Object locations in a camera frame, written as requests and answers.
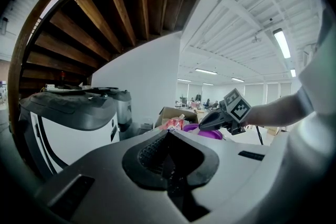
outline purple bowl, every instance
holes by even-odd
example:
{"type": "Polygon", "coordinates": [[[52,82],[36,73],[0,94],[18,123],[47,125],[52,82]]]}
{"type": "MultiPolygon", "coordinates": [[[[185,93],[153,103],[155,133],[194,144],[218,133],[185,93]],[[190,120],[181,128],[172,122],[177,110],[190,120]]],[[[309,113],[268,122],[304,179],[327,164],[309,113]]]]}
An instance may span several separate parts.
{"type": "MultiPolygon", "coordinates": [[[[197,127],[198,127],[197,123],[192,123],[192,124],[188,124],[188,125],[184,126],[183,130],[185,132],[189,132],[189,131],[192,131],[192,130],[196,129],[197,127]]],[[[218,140],[223,139],[222,133],[220,131],[217,131],[217,130],[216,131],[199,131],[198,135],[213,138],[213,139],[218,139],[218,140]]]]}

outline ceiling light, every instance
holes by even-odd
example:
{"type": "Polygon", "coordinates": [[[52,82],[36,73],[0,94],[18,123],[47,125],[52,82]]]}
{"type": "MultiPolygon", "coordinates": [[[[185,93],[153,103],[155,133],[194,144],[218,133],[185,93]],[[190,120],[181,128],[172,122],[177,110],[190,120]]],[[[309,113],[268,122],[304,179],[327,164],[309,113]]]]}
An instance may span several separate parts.
{"type": "Polygon", "coordinates": [[[282,51],[282,54],[284,56],[284,58],[290,58],[290,52],[289,52],[289,48],[288,48],[288,44],[284,35],[284,32],[282,31],[281,28],[275,30],[273,32],[274,37],[276,38],[280,49],[282,51]]]}
{"type": "Polygon", "coordinates": [[[236,79],[236,78],[231,78],[232,80],[239,81],[239,82],[244,82],[244,80],[241,79],[236,79]]]}
{"type": "Polygon", "coordinates": [[[292,77],[295,78],[296,77],[295,69],[291,69],[290,72],[292,73],[292,77]]]}
{"type": "Polygon", "coordinates": [[[212,75],[217,75],[217,72],[212,72],[212,71],[207,71],[207,70],[203,70],[203,69],[195,69],[198,72],[203,72],[203,73],[208,73],[208,74],[212,74],[212,75]]]}

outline human arm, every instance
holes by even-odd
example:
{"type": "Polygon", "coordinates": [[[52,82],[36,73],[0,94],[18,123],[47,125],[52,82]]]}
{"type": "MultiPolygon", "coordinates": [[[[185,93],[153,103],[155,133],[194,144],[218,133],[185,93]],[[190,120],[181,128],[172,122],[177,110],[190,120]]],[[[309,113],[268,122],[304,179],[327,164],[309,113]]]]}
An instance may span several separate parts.
{"type": "Polygon", "coordinates": [[[252,107],[243,125],[288,126],[302,120],[311,112],[303,104],[300,92],[297,92],[272,103],[252,107]]]}

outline white ceiling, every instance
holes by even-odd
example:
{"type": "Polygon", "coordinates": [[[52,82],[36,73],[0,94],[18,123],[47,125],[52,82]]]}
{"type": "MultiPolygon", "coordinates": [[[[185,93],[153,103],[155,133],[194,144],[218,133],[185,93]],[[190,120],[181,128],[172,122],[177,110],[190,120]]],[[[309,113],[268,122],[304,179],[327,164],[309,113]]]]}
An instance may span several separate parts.
{"type": "MultiPolygon", "coordinates": [[[[218,0],[198,30],[181,44],[179,78],[195,84],[232,83],[231,77],[246,82],[291,78],[290,69],[298,74],[303,68],[303,49],[317,41],[319,5],[318,0],[218,0]],[[284,59],[272,34],[278,28],[285,33],[289,59],[284,59]]],[[[199,5],[195,12],[202,8],[199,5]]]]}

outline black cable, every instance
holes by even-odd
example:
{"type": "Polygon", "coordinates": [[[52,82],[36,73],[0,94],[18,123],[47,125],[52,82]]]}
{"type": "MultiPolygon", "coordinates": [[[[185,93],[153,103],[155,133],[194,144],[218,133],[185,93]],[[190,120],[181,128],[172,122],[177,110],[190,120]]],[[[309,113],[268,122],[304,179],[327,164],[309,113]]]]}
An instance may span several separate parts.
{"type": "Polygon", "coordinates": [[[263,145],[264,143],[262,142],[262,136],[261,136],[261,133],[260,133],[260,131],[259,131],[259,127],[258,126],[256,126],[256,128],[257,128],[257,132],[258,132],[258,136],[259,136],[259,140],[260,140],[260,143],[263,145]]]}

